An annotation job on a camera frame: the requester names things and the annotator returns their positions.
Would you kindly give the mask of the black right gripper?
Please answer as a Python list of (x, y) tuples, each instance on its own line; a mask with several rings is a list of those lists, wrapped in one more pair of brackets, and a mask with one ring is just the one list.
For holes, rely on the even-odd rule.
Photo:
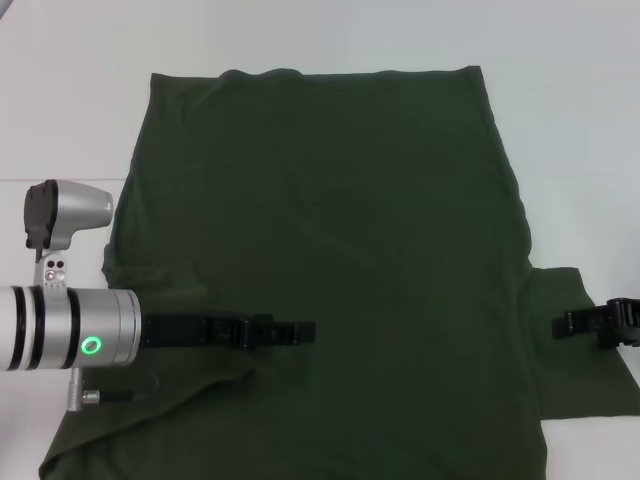
[(617, 298), (605, 308), (567, 311), (552, 320), (552, 337), (566, 339), (579, 334), (599, 333), (599, 347), (640, 347), (640, 299)]

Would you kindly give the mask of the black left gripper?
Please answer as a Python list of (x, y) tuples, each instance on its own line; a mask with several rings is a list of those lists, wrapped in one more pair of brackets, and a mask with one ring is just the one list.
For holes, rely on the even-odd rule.
[(224, 346), (247, 349), (295, 346), (314, 343), (315, 322), (276, 321), (258, 315), (248, 321), (239, 318), (202, 315), (147, 315), (142, 323), (142, 347), (191, 348)]

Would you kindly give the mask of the dark green shirt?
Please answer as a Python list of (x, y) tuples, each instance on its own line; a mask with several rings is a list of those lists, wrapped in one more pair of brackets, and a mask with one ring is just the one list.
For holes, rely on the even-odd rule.
[(537, 269), (481, 70), (154, 75), (103, 273), (154, 313), (312, 321), (312, 345), (86, 375), (41, 480), (546, 480), (545, 420), (640, 416)]

